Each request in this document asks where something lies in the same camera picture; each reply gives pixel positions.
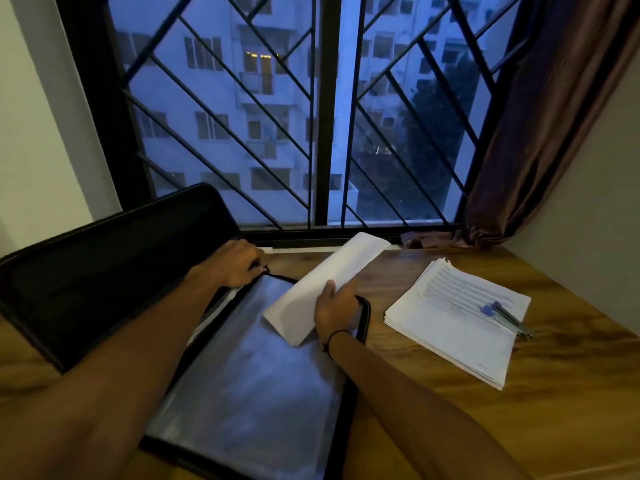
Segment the black zippered document folder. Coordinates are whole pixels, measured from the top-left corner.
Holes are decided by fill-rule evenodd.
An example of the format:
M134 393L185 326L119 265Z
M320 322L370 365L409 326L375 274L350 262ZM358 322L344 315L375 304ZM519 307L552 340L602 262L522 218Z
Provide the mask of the black zippered document folder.
M0 427L0 480L115 480L216 295L265 274L206 184L0 258L0 314L61 373Z

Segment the brown curtain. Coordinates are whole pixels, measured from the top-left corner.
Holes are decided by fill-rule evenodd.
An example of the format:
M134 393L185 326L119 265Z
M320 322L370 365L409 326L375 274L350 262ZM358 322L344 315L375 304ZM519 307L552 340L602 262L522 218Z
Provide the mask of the brown curtain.
M548 0L451 232L409 232L408 249L504 243L540 211L640 47L640 0Z

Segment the black wrist thread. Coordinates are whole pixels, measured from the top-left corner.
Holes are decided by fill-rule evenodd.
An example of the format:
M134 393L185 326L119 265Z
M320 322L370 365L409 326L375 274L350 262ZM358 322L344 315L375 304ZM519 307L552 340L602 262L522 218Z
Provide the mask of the black wrist thread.
M332 339L333 339L334 337L336 337L336 336L345 335L345 334L346 334L348 337L351 337L351 338L353 337L352 332L350 332L349 330L347 330L347 329L340 329L340 330L335 330L335 331L333 331L333 332L328 336L328 338L327 338L324 342L322 342L322 343L321 343L321 345L322 345L322 352L324 352L324 353L327 355L327 357L329 357L329 359L331 359L331 361L334 361L334 359L333 359L333 357L332 357L332 354L331 354L331 341L332 341Z

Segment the person's right hand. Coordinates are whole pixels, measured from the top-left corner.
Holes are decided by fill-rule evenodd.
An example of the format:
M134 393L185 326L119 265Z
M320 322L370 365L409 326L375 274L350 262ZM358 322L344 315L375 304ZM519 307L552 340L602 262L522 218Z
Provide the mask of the person's right hand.
M319 342L324 342L335 330L347 329L352 332L356 327L356 312L359 303L356 298L356 280L352 279L337 288L331 304L323 305L323 291L316 299L314 322Z

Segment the white paper sheets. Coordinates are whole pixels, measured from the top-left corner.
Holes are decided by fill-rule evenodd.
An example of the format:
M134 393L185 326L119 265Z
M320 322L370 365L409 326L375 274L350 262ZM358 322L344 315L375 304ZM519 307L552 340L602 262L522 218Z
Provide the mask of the white paper sheets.
M290 346L299 346L314 329L316 299L327 281L336 290L388 249L380 237L359 232L265 309L264 318Z

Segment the grey pen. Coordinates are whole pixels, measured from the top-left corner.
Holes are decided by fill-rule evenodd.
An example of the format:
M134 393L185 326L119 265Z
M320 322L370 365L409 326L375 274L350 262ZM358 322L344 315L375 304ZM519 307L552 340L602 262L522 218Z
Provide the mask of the grey pen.
M505 320L507 320L508 322L510 322L514 327L516 327L517 329L517 333L519 335L523 335L524 337L526 337L527 339L532 339L533 338L533 334L532 332L530 332L528 329L526 329L521 322L519 322L519 320L517 320L517 318L512 315L510 312L507 311L507 309L505 309L505 307L502 306L502 304L498 301L495 301L492 305L491 305L492 309L494 310L494 312L500 314L501 316L503 316L503 318L505 318Z

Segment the blue capped pen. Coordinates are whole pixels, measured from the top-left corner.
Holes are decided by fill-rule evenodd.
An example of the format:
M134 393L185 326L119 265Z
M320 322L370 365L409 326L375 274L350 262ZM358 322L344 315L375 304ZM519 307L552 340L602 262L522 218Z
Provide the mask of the blue capped pen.
M503 327L507 328L509 331L513 332L514 334L516 334L516 336L520 336L524 339L527 339L526 337L524 337L523 335L519 335L517 332L516 327L514 327L510 322L508 322L507 320L505 320L505 318L503 318L503 316L501 316L500 314L494 312L494 310L491 307L491 304L487 304L484 305L482 307L480 307L481 312L489 317L492 318L492 320L494 320L495 322L498 322L499 324L501 324Z

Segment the person's left hand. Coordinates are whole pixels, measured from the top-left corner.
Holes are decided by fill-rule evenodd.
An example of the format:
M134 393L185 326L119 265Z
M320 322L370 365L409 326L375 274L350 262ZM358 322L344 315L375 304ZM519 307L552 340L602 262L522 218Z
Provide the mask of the person's left hand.
M196 273L215 289L220 287L238 288L252 282L261 275L237 275L235 273L235 242L245 239L229 240L210 257L196 267Z

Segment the person's left forearm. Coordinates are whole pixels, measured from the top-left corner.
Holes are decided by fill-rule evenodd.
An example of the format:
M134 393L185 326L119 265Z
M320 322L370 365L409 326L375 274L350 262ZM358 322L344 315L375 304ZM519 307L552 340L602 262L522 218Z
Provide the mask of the person's left forearm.
M0 480L115 480L219 289L189 273L9 419Z

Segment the stack of printed papers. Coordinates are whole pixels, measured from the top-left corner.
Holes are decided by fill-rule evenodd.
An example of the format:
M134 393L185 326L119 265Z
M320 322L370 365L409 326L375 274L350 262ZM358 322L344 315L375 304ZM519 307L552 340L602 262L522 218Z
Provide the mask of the stack of printed papers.
M523 325L530 297L464 273L439 258L387 309L383 322L502 390L517 336L481 312L480 307L495 301Z

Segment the person's right forearm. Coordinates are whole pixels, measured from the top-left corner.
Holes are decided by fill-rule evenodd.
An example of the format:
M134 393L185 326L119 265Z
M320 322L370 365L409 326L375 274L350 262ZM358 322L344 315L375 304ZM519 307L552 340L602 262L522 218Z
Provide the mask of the person's right forearm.
M426 480L531 480L473 418L356 338L334 337L331 354Z

